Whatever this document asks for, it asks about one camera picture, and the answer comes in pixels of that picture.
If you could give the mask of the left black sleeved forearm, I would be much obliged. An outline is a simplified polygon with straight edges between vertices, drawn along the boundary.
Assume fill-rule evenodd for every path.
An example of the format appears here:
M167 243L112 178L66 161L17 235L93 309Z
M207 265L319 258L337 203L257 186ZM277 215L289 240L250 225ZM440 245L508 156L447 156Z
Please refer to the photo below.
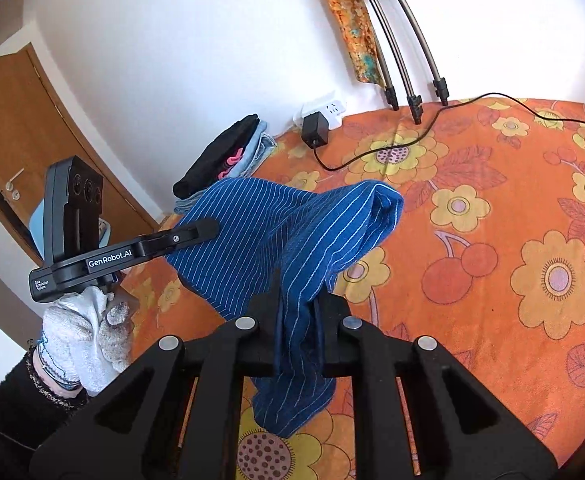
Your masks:
M0 479L29 479L35 451L88 401L85 390L57 394L35 368L35 348L0 382Z

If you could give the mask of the left white gloved hand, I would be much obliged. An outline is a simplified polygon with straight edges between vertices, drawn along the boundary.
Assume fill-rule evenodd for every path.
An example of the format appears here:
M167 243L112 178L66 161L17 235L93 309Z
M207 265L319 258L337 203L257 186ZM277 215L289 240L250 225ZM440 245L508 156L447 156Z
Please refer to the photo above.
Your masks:
M36 343L35 369L68 396L97 396L131 362L133 315L140 303L119 288L88 286L51 304Z

